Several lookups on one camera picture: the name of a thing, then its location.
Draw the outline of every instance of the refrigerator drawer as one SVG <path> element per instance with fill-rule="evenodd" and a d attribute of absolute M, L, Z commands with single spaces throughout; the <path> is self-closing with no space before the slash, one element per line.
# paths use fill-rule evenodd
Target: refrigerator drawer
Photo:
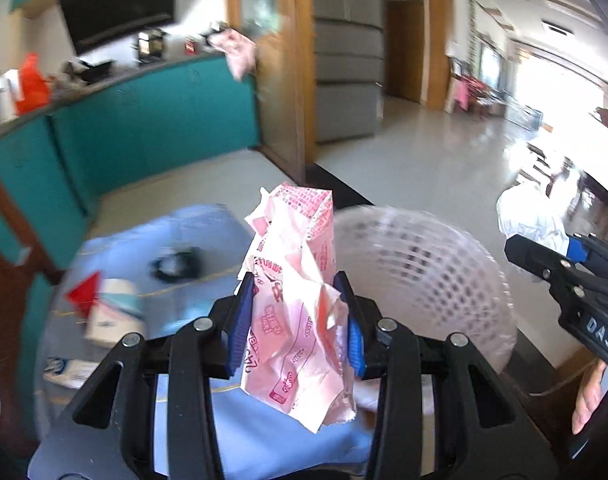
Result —
<path fill-rule="evenodd" d="M 379 131 L 382 87 L 378 84 L 317 86 L 317 141 L 346 139 Z"/>
<path fill-rule="evenodd" d="M 383 58 L 384 38 L 378 28 L 318 20 L 315 23 L 315 52 Z"/>
<path fill-rule="evenodd" d="M 382 83 L 384 60 L 376 57 L 317 55 L 317 82 Z"/>

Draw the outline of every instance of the crumpled paper bag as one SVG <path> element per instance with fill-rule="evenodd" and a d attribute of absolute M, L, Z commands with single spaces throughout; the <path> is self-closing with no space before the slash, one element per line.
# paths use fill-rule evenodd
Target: crumpled paper bag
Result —
<path fill-rule="evenodd" d="M 244 264 L 255 276 L 242 389 L 316 433 L 355 416 L 347 360 L 348 306 L 335 276 L 330 191 L 277 186 L 245 219 Z"/>

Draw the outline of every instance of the red paper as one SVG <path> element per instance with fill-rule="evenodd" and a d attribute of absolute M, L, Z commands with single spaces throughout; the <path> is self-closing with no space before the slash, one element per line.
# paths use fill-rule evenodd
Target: red paper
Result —
<path fill-rule="evenodd" d="M 91 313 L 91 307 L 97 297 L 99 285 L 100 273 L 95 272 L 66 294 L 66 299 L 76 306 L 79 315 L 84 319 L 88 319 Z"/>

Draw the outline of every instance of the television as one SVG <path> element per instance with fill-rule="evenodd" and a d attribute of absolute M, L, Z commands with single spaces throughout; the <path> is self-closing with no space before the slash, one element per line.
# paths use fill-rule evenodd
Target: television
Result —
<path fill-rule="evenodd" d="M 78 56 L 175 21 L 175 0 L 60 0 L 60 6 Z"/>

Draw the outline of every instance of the teal counter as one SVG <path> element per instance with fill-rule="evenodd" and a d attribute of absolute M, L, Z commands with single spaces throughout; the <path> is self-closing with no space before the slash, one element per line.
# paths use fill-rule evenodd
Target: teal counter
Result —
<path fill-rule="evenodd" d="M 100 197 L 148 176 L 259 143 L 253 79 L 222 56 L 151 65 L 0 126 L 0 180 L 66 269 Z M 20 244 L 0 218 L 0 252 Z"/>

